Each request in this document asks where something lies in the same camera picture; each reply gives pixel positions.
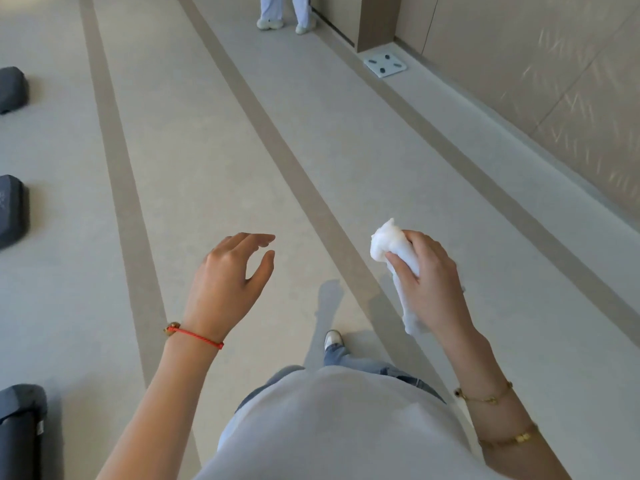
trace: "gold chain bracelet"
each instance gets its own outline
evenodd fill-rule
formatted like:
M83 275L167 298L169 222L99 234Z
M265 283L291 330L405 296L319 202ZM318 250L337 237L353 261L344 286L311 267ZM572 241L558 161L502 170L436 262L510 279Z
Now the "gold chain bracelet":
M490 395L489 397L485 397L484 399L478 399L475 397L468 397L466 395L464 395L464 393L462 392L462 389L460 389L460 387L458 387L455 391L453 391L453 394L456 397L459 397L460 399L464 399L465 401L473 401L476 403L487 403L487 404L491 404L492 406L495 406L497 404L500 403L500 399L502 399L504 396L506 396L509 391L513 389L513 383L512 382L507 382L507 389L505 389L500 395Z
M487 448L489 450L494 450L496 448L503 448L505 446L514 446L520 445L528 442L533 436L540 432L540 428L536 423L533 423L530 427L526 428L523 433L514 436L513 438L509 438L507 440L500 441L488 441L488 440L478 440L480 446L482 448Z

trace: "person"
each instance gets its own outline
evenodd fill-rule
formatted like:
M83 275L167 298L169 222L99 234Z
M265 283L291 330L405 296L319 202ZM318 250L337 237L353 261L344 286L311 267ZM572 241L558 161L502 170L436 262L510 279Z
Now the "person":
M298 19L296 33L304 35L309 30L313 30L315 19L309 15L309 0L292 0L293 8ZM260 0L260 19L256 25L260 30L278 30L283 28L282 21L282 2L283 0Z
M569 479L474 327L455 263L427 235L404 233L418 256L420 277L399 257L387 258L411 309L451 361L460 381L457 395L467 400L486 465L470 453L460 424L436 391L391 364L352 357L340 334L330 331L326 367L287 367L252 392L198 480ZM205 375L267 284L275 253L267 251L249 279L247 261L274 238L239 233L205 257L176 328L187 333L167 339L156 375L99 480L177 478Z

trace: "blue jeans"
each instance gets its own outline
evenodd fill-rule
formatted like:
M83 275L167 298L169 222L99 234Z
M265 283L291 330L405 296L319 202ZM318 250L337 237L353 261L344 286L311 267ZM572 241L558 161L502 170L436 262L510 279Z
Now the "blue jeans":
M351 356L351 353L344 345L333 344L329 346L324 352L324 365L341 365L343 367L348 367L349 369L354 369L356 371L378 374L380 376L395 377L402 382L406 382L409 385L418 387L418 389L422 389L428 394L437 397L444 403L444 399L441 398L441 396L431 386L421 381L420 379L415 378L407 374L406 372L401 371L396 366L382 360L354 358ZM305 368L301 365L288 365L284 369L277 371L275 375L271 379L269 379L264 386L258 387L258 389L255 389L251 394L245 397L242 403L240 403L240 405L238 406L238 409L251 401L252 398L260 394L263 390L267 389L267 387L273 386L274 384L276 384L276 382L288 376L290 373L295 371L303 371L304 369Z

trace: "white t-shirt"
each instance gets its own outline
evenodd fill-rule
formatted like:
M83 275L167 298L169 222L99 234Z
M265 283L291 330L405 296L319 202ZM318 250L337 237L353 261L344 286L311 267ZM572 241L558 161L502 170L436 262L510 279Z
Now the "white t-shirt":
M252 398L196 478L504 479L471 454L437 398L339 366L293 372Z

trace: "white sneaker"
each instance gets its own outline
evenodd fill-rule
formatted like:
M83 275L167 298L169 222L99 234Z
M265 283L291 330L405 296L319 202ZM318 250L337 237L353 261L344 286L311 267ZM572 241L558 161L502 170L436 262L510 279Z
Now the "white sneaker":
M267 18L261 18L255 24L260 30L278 30L284 27L282 20L268 20Z
M344 345L344 341L342 340L342 336L340 332L337 330L329 330L324 336L324 350L326 351L329 347L334 344Z
M296 27L296 33L298 35L304 35L307 32L310 32L311 30L316 28L316 19L315 18L311 18L309 17L309 24L306 27L303 27L302 25L298 24L298 26Z

